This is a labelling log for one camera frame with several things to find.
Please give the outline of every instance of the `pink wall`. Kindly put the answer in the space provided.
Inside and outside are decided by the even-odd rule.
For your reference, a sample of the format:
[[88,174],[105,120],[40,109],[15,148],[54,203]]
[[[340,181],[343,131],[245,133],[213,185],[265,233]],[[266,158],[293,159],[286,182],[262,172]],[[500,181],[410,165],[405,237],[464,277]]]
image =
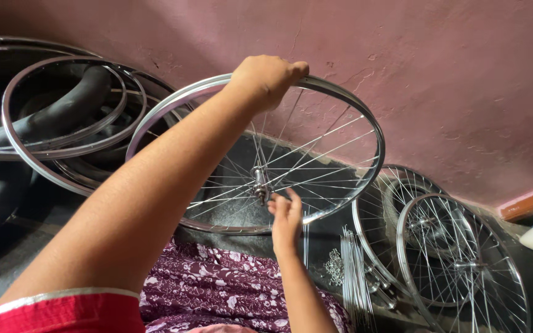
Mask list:
[[533,189],[533,1],[0,0],[0,34],[81,46],[176,87],[247,55],[307,60],[368,104],[386,162],[491,206]]

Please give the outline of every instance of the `dark floor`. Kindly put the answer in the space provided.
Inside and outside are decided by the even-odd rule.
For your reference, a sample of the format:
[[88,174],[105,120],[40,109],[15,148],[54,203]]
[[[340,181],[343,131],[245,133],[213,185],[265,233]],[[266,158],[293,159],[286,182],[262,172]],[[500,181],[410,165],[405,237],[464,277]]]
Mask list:
[[[63,190],[43,178],[33,184],[25,202],[16,213],[19,218],[5,223],[0,229],[0,295],[67,222],[83,200],[83,197]],[[498,231],[520,270],[528,294],[533,331],[533,251],[523,247],[505,232],[493,216],[485,215],[485,218]],[[337,297],[340,297],[341,289],[330,285],[330,277],[324,270],[324,263],[329,260],[329,253],[333,248],[339,249],[342,227],[352,227],[352,223],[350,208],[343,208],[336,214],[310,225],[310,275],[319,287],[329,290]],[[225,236],[178,228],[176,239],[274,258],[270,236]],[[417,323],[424,323],[408,302],[400,302],[397,310],[393,312],[381,307],[376,307],[375,311],[379,332],[406,332],[419,327]]]

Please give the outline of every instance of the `red shirt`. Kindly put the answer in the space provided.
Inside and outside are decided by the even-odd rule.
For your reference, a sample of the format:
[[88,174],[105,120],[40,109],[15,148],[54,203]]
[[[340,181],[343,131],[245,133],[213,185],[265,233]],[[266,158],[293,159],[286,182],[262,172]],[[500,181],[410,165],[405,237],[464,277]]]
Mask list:
[[0,305],[0,332],[143,333],[138,295],[114,288],[54,291]]

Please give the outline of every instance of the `hand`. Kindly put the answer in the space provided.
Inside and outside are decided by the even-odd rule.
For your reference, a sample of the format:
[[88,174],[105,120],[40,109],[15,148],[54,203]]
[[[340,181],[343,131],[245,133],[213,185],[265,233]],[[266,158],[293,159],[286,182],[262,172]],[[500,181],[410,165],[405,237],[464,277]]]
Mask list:
[[273,193],[268,202],[268,211],[275,216],[272,225],[272,246],[277,259],[297,255],[297,239],[301,231],[301,198],[290,187],[289,201],[282,195]]
[[256,112],[274,110],[297,80],[310,72],[307,62],[290,64],[277,56],[247,57],[232,73],[225,89],[235,89],[256,103]]

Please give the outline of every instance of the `purple floral dress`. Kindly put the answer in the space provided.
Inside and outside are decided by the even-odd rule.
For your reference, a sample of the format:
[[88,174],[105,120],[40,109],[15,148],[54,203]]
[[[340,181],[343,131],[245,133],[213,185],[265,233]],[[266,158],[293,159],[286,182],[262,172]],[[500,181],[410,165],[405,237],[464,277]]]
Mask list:
[[[345,310],[319,292],[339,332],[348,333]],[[145,280],[139,309],[147,333],[216,323],[291,332],[276,261],[195,243],[166,246]]]

